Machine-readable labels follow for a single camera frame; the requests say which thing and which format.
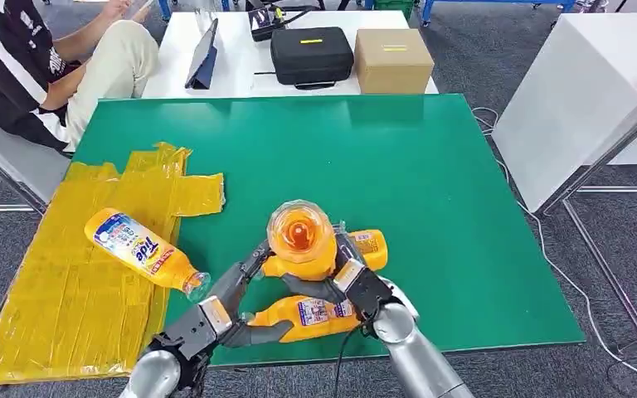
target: black carrying case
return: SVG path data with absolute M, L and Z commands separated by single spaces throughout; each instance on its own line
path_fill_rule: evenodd
M 346 80 L 353 68 L 353 50 L 339 27 L 275 30 L 270 54 L 283 85 Z

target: hand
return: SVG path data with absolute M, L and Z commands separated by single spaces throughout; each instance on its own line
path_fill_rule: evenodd
M 148 17 L 148 13 L 150 12 L 150 8 L 152 6 L 153 2 L 146 2 L 138 11 L 135 12 L 135 14 L 133 14 L 130 20 L 137 23 L 145 22 L 145 18 Z
M 101 10 L 101 16 L 111 21 L 119 20 L 124 12 L 130 7 L 130 0 L 109 0 L 104 9 Z

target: white cable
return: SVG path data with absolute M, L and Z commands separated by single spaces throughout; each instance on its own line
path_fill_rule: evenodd
M 489 108 L 483 108 L 483 107 L 478 107 L 478 108 L 474 108 L 472 109 L 473 111 L 475 110 L 489 110 L 491 112 L 493 112 L 496 116 L 494 119 L 494 125 L 497 125 L 497 121 L 499 120 L 499 115 L 497 114 L 496 111 L 489 109 Z M 493 126 L 489 125 L 487 122 L 484 122 L 483 120 L 481 120 L 480 118 L 475 117 L 477 120 L 479 120 L 481 123 L 487 125 L 487 127 L 489 127 L 489 130 L 491 131 L 491 129 L 494 129 Z M 507 179 L 507 185 L 509 184 L 509 170 L 507 168 L 507 165 L 504 164 L 503 162 L 500 162 L 499 159 L 495 158 L 495 161 L 497 161 L 497 163 L 499 164 L 499 166 L 501 166 L 504 170 L 504 176 Z M 570 284 L 570 286 L 572 286 L 575 290 L 577 290 L 577 293 L 579 293 L 583 298 L 585 298 L 585 305 L 587 306 L 587 317 L 590 319 L 590 325 L 592 326 L 592 331 L 595 334 L 595 337 L 597 338 L 597 341 L 600 343 L 600 345 L 602 346 L 602 348 L 605 350 L 605 352 L 607 354 L 609 354 L 610 357 L 614 358 L 617 362 L 621 362 L 622 365 L 626 366 L 627 368 L 629 368 L 632 371 L 635 371 L 637 373 L 637 368 L 633 367 L 632 365 L 630 365 L 628 362 L 623 362 L 623 360 L 616 356 L 606 345 L 604 339 L 602 338 L 599 329 L 597 329 L 597 324 L 595 323 L 595 318 L 592 316 L 592 304 L 590 302 L 590 296 L 587 295 L 587 293 L 585 293 L 584 290 L 580 289 L 579 286 L 577 286 L 575 284 L 575 282 L 572 281 L 572 279 L 570 279 L 564 272 L 562 272 L 562 269 L 558 268 L 557 265 L 553 264 L 553 262 L 551 261 L 551 259 L 548 258 L 548 254 L 546 253 L 546 243 L 543 240 L 543 227 L 541 224 L 541 220 L 535 216 L 533 213 L 531 213 L 520 201 L 517 201 L 517 204 L 519 207 L 521 207 L 521 209 L 528 214 L 531 218 L 533 218 L 536 221 L 536 224 L 538 225 L 538 239 L 541 241 L 541 252 L 543 253 L 543 258 L 546 259 L 546 262 L 548 262 L 548 264 L 553 267 L 553 269 L 555 271 L 557 271 L 566 281 L 567 283 Z

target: beige pants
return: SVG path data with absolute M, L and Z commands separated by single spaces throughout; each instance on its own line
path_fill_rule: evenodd
M 86 64 L 84 78 L 67 105 L 65 151 L 74 152 L 101 98 L 140 98 L 158 66 L 158 43 L 142 25 L 114 22 Z

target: yellow plastic bag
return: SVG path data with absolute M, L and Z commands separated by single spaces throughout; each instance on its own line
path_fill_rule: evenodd
M 184 177 L 191 153 L 160 143 L 110 163 L 72 163 L 23 258 L 0 314 L 0 384 L 128 374 L 162 330 L 168 291 L 84 235 L 104 207 L 175 242 L 178 217 L 221 211 L 223 176 Z

